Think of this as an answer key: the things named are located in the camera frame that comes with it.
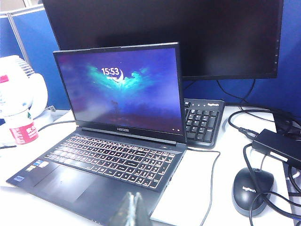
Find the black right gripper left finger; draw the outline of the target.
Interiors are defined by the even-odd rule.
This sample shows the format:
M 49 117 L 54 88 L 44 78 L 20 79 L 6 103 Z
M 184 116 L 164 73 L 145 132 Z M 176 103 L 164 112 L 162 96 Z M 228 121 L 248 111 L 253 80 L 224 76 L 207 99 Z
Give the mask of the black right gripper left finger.
M 135 225 L 135 205 L 134 195 L 127 192 L 118 210 L 109 221 L 110 226 L 134 226 Z

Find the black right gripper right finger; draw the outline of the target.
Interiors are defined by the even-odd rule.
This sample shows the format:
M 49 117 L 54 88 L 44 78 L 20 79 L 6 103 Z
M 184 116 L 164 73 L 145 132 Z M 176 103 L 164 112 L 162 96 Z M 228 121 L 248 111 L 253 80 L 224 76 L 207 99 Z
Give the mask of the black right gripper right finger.
M 151 220 L 144 205 L 142 195 L 136 193 L 134 196 L 134 226 L 150 226 Z

